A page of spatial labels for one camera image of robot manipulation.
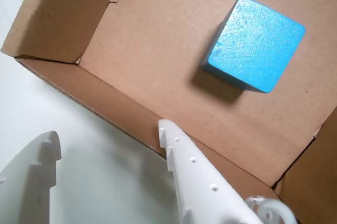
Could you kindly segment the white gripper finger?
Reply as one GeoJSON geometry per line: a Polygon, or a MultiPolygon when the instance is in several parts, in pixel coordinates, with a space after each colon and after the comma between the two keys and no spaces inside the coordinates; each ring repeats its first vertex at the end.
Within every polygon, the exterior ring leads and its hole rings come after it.
{"type": "Polygon", "coordinates": [[[261,223],[178,125],[161,119],[158,134],[174,177],[180,223],[261,223]]]}
{"type": "Polygon", "coordinates": [[[55,131],[24,147],[1,171],[1,223],[49,223],[49,190],[62,157],[55,131]]]}

